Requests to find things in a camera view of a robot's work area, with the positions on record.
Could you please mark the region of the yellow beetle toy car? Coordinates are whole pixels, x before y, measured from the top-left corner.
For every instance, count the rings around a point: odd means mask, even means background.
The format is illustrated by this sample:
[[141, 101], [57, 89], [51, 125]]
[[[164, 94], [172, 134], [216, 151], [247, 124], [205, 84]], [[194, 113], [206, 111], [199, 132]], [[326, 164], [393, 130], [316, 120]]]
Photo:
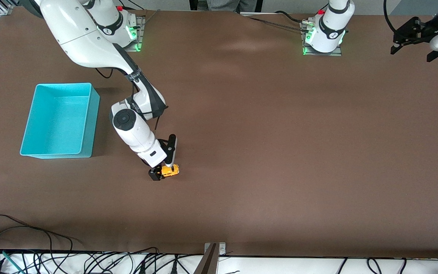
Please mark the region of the yellow beetle toy car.
[[179, 174], [179, 165], [173, 164], [171, 167], [162, 166], [160, 169], [160, 175], [162, 178], [167, 178]]

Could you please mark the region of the brown table mat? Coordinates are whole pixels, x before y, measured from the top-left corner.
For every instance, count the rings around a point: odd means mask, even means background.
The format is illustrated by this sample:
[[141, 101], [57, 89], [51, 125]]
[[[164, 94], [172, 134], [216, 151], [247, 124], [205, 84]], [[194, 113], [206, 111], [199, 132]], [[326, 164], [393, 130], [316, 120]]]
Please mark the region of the brown table mat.
[[[75, 248], [234, 254], [438, 257], [438, 59], [390, 54], [381, 16], [356, 16], [341, 57], [305, 56], [302, 38], [228, 12], [147, 12], [131, 53], [168, 109], [177, 176], [161, 182], [108, 119], [129, 96], [74, 64], [25, 9], [0, 20], [2, 214], [74, 237]], [[91, 158], [19, 154], [35, 86], [92, 83]]]

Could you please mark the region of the teal plastic bin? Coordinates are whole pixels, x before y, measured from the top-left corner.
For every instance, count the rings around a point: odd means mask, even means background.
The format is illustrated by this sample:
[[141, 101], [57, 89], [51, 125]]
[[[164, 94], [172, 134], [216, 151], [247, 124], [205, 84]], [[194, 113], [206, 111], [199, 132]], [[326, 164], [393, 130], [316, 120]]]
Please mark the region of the teal plastic bin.
[[100, 96], [91, 83], [35, 87], [20, 155], [40, 159], [92, 156]]

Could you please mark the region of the white lower ledge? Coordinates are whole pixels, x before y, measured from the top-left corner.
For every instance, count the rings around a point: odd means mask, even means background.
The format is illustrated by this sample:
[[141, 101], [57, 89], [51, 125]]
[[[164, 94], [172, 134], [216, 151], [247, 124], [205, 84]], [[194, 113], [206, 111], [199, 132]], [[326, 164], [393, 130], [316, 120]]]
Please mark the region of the white lower ledge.
[[[201, 256], [145, 254], [8, 254], [26, 274], [170, 274], [177, 258], [178, 274], [193, 274]], [[0, 255], [1, 273], [18, 274]], [[217, 274], [438, 274], [438, 260], [367, 258], [220, 257]]]

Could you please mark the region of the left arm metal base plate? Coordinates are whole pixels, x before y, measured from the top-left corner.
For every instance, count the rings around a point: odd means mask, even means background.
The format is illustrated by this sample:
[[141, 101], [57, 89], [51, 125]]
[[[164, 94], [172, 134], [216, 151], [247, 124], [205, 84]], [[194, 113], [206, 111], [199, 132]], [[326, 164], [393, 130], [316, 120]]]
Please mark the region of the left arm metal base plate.
[[342, 50], [340, 45], [336, 47], [336, 49], [330, 53], [322, 53], [315, 50], [311, 45], [309, 45], [306, 40], [307, 36], [311, 36], [313, 24], [312, 23], [299, 23], [300, 29], [302, 31], [307, 30], [308, 32], [302, 33], [302, 49], [303, 55], [312, 55], [312, 56], [325, 56], [325, 57], [340, 57], [342, 55]]

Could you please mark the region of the grey metal bracket plate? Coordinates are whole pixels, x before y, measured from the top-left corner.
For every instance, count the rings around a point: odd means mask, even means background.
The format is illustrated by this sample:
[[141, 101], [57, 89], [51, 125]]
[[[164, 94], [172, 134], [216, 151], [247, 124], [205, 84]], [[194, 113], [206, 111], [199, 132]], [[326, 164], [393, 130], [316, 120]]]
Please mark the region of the grey metal bracket plate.
[[[205, 248], [204, 248], [204, 253], [208, 250], [209, 246], [211, 246], [213, 243], [212, 242], [207, 242], [205, 243]], [[217, 246], [219, 248], [219, 255], [225, 255], [227, 250], [226, 250], [226, 243], [225, 242], [217, 242]]]

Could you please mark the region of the grey metal stand post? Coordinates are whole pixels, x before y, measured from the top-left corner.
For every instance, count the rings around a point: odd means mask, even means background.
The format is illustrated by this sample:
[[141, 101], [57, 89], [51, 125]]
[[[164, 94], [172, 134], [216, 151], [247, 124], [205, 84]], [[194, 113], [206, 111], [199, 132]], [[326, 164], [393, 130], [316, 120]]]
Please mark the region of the grey metal stand post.
[[219, 243], [209, 243], [193, 274], [217, 274], [220, 251]]

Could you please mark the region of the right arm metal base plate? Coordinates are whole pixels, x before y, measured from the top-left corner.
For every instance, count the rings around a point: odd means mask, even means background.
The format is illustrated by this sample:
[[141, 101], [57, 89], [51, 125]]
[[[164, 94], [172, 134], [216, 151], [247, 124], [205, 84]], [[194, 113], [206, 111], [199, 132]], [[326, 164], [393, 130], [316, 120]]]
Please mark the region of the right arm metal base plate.
[[124, 30], [130, 43], [124, 49], [128, 52], [140, 52], [143, 45], [146, 18], [129, 13], [125, 22]]

